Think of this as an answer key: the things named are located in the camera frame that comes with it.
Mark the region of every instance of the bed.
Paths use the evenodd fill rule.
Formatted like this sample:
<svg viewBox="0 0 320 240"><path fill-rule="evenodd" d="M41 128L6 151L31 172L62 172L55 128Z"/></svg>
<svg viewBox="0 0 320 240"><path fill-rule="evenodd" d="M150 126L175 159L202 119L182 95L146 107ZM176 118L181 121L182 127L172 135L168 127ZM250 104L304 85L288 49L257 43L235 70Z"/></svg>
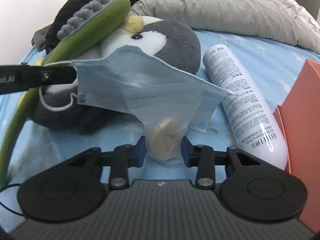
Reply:
<svg viewBox="0 0 320 240"><path fill-rule="evenodd" d="M290 46L275 40L199 30L196 26L193 28L201 43L202 56L213 45L229 46L247 68L271 111L283 103L305 60L320 61L320 56L308 49ZM315 36L318 28L320 29L319 25L313 28ZM310 48L317 51L318 44L312 42L310 44ZM21 62L34 65L37 59L44 55L44 50L38 52L35 47L32 47ZM202 63L196 75L210 82ZM0 96L0 143L20 96L21 93ZM235 144L221 104L212 115L212 124L218 130L209 129L206 133L188 130L187 138L192 144L209 145L217 151L225 151L228 146ZM128 114L121 114L92 135L79 135L72 128L64 131L51 131L32 121L27 121L18 138L10 162L10 183L22 183L31 176L91 147L100 147L102 151L112 151L119 145L136 144L141 135L143 135L143 125L134 116ZM105 167L101 180L103 183L108 181L108 174L109 168ZM187 168L182 157L162 162L147 156L142 168L129 169L130 182L135 179L191 179L194 182L195 177L196 168ZM224 167L218 167L216 169L217 183L222 182L225 178ZM0 193L0 200L9 208L19 212L19 205L15 197L17 190L17 188L10 188ZM16 216L3 208L0 209L0 226L6 232L11 232L23 221L23 217Z"/></svg>

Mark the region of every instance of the light blue face mask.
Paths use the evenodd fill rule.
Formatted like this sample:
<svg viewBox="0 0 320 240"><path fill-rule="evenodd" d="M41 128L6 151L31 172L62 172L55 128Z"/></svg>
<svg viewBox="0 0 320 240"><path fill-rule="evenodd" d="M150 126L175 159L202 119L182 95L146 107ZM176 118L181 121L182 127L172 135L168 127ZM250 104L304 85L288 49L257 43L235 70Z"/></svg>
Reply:
<svg viewBox="0 0 320 240"><path fill-rule="evenodd" d="M163 85L183 84L185 86L188 84L188 89L177 93L179 95L177 103L179 103L179 98L181 100L189 98L189 102L194 102L192 106L194 115L188 126L201 132L206 132L208 124L211 122L212 113L220 101L226 96L232 95L229 91L172 67L134 46L120 47L108 57L101 59L71 60L68 62L77 70L78 104L123 113L135 114L128 107L128 100L130 100L129 105L132 105L131 92L133 94L137 92L134 90L135 88L139 89L140 97L137 99L142 107L143 105L156 104L155 97L161 98L162 103L166 101L166 95L168 95L168 101L172 100L172 97L169 97L170 90L165 90ZM150 87L153 88L154 95L150 94Z"/></svg>

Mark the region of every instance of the white plush face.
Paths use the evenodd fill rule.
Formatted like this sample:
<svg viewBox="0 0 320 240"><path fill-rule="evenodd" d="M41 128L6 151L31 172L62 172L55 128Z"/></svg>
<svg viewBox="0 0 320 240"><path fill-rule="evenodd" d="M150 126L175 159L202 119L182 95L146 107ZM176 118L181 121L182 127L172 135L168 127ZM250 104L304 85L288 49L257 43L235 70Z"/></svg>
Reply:
<svg viewBox="0 0 320 240"><path fill-rule="evenodd" d="M116 49L125 46L139 47L144 53L154 56L166 44L166 36L156 31L132 34L122 28L116 29L101 42L102 57L109 56Z"/></svg>

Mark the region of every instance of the gray massage bristles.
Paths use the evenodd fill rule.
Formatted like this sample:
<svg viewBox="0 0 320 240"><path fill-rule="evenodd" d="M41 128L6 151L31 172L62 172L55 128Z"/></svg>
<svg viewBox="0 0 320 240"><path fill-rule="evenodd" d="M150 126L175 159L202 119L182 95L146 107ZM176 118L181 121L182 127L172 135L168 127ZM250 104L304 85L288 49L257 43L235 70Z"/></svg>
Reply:
<svg viewBox="0 0 320 240"><path fill-rule="evenodd" d="M108 7L114 0L92 0L84 5L79 11L73 14L73 17L67 20L67 24L61 27L57 37L60 41L64 40L75 31L79 30L91 18L95 17L100 11Z"/></svg>

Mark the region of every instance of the ribbed black surface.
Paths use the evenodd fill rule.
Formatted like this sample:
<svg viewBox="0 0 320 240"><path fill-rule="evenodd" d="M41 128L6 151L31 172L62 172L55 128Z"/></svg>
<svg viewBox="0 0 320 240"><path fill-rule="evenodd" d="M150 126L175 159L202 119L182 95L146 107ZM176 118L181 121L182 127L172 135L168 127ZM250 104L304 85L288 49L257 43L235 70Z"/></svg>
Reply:
<svg viewBox="0 0 320 240"><path fill-rule="evenodd" d="M89 216L70 223L27 220L11 233L17 240L309 240L313 233L297 220L261 225L228 212L216 195L188 180L136 181L112 191Z"/></svg>

